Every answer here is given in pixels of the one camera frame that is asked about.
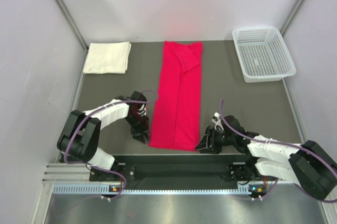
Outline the pink red t shirt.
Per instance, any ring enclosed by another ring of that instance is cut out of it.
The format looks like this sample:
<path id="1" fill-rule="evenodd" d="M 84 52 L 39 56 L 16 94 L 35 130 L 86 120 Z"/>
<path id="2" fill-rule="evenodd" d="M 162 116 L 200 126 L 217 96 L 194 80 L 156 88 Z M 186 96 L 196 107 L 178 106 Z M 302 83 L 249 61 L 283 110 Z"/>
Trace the pink red t shirt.
<path id="1" fill-rule="evenodd" d="M 149 146 L 194 151 L 200 141 L 201 42 L 165 41 Z"/>

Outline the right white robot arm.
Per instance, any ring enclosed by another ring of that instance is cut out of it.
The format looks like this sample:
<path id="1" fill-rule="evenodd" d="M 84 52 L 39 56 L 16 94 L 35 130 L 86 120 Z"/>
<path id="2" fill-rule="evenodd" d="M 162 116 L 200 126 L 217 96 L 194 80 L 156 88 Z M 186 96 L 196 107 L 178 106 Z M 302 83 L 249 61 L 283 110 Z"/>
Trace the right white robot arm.
<path id="1" fill-rule="evenodd" d="M 213 126 L 195 150 L 202 154 L 219 154 L 232 146 L 247 159 L 241 165 L 229 165 L 230 176 L 241 185 L 274 177 L 295 184 L 308 196 L 328 202 L 327 196 L 336 187 L 336 162 L 322 147 L 311 140 L 304 144 L 288 144 L 245 131 L 232 115 L 215 113 Z"/>

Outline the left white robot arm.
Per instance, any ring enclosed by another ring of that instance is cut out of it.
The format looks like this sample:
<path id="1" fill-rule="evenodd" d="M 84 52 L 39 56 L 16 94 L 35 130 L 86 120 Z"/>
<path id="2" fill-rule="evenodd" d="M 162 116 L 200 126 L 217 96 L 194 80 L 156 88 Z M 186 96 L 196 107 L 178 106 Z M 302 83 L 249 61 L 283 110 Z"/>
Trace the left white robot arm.
<path id="1" fill-rule="evenodd" d="M 145 144 L 149 141 L 149 118 L 143 93 L 134 91 L 130 97 L 118 96 L 111 102 L 88 111 L 72 111 L 57 141 L 57 149 L 64 157 L 101 169 L 108 180 L 119 175 L 116 159 L 98 147 L 100 132 L 117 120 L 125 119 L 130 125 L 132 138 Z"/>

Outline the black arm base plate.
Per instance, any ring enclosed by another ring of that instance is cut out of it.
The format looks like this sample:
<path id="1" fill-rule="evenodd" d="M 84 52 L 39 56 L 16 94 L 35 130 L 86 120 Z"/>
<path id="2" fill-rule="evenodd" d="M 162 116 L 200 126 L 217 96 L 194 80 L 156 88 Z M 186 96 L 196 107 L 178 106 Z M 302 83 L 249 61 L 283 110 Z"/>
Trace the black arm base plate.
<path id="1" fill-rule="evenodd" d="M 117 155 L 117 171 L 128 182 L 159 177 L 216 177 L 224 181 L 262 181 L 247 155 Z"/>

